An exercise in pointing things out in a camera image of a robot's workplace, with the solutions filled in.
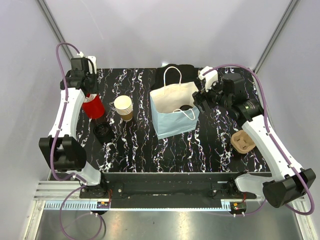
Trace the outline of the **single black cup lid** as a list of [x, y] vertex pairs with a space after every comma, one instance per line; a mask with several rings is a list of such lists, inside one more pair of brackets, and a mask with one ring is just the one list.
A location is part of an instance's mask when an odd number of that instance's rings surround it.
[[193, 107], [190, 105], [182, 105], [179, 109], [182, 111], [188, 111], [190, 109], [192, 109]]

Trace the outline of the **blue white paper bag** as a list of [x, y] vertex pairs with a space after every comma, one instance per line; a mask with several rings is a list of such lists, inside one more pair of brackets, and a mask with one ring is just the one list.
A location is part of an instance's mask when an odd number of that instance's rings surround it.
[[[195, 83], [179, 79], [179, 83], [166, 85], [166, 72], [164, 86], [150, 92], [152, 124], [159, 140], [195, 130], [200, 114], [192, 97], [198, 91]], [[183, 105], [193, 108], [182, 111]]]

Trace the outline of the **stack of paper cups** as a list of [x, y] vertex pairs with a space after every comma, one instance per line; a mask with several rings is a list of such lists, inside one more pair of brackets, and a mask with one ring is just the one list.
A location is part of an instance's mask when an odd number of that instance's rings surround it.
[[127, 95], [120, 95], [114, 100], [116, 112], [123, 121], [129, 122], [133, 118], [133, 102]]

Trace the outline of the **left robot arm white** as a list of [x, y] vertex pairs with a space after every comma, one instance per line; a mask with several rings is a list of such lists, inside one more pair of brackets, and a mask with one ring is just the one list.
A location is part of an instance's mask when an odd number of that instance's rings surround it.
[[87, 153], [77, 141], [77, 124], [83, 104], [98, 98], [97, 59], [83, 56], [71, 59], [71, 69], [63, 73], [60, 82], [60, 103], [47, 137], [38, 142], [53, 177], [57, 181], [78, 179], [90, 187], [97, 198], [108, 193], [102, 174], [87, 161]]

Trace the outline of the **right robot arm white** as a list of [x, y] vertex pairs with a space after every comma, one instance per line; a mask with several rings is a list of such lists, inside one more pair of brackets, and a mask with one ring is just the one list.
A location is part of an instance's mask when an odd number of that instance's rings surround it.
[[271, 127], [265, 103], [247, 97], [244, 78], [239, 73], [219, 78], [216, 70], [209, 69], [198, 79], [204, 81], [204, 86], [193, 93], [194, 104], [202, 112], [204, 103], [224, 107], [241, 126], [242, 133], [253, 141], [271, 172], [271, 177], [239, 174], [227, 185], [228, 195], [235, 199], [244, 192], [263, 196], [275, 208], [309, 196], [315, 172], [303, 168], [285, 148]]

